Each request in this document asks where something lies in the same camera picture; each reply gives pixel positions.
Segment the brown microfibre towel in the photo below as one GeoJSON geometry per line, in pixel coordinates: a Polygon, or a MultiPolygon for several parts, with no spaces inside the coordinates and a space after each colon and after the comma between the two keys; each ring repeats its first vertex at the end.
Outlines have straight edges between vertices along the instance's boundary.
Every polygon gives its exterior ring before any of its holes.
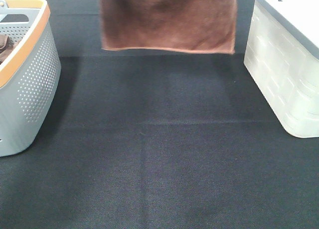
{"type": "Polygon", "coordinates": [[[100,0],[105,50],[235,51],[237,0],[100,0]]]}

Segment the brown towel inside grey basket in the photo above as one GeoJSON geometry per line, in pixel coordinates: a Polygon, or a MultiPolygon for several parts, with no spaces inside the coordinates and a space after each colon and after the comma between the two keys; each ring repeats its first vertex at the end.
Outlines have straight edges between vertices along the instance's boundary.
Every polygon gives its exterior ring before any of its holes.
{"type": "Polygon", "coordinates": [[[19,42],[14,43],[9,36],[0,35],[0,63],[16,48],[19,42]]]}

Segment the black fabric table mat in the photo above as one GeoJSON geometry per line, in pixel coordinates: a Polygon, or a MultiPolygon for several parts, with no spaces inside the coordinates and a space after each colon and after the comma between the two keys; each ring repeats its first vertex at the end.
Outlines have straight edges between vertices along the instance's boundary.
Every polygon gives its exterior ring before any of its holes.
{"type": "Polygon", "coordinates": [[[0,160],[3,229],[316,229],[319,141],[289,135],[236,53],[101,49],[99,0],[47,0],[62,66],[32,146],[0,160]]]}

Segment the grey perforated basket orange rim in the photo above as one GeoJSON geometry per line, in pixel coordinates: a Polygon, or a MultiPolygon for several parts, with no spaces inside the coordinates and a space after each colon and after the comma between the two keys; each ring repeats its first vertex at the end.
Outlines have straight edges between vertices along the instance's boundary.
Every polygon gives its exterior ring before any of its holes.
{"type": "Polygon", "coordinates": [[[16,48],[0,64],[0,154],[34,141],[54,98],[61,64],[46,0],[1,0],[0,34],[16,48]]]}

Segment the white plastic basket grey rim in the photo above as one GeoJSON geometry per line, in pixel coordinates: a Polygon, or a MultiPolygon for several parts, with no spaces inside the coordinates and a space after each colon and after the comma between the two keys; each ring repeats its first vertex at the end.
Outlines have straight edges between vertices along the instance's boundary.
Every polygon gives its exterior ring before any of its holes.
{"type": "Polygon", "coordinates": [[[255,0],[244,65],[282,127],[319,135],[319,0],[255,0]]]}

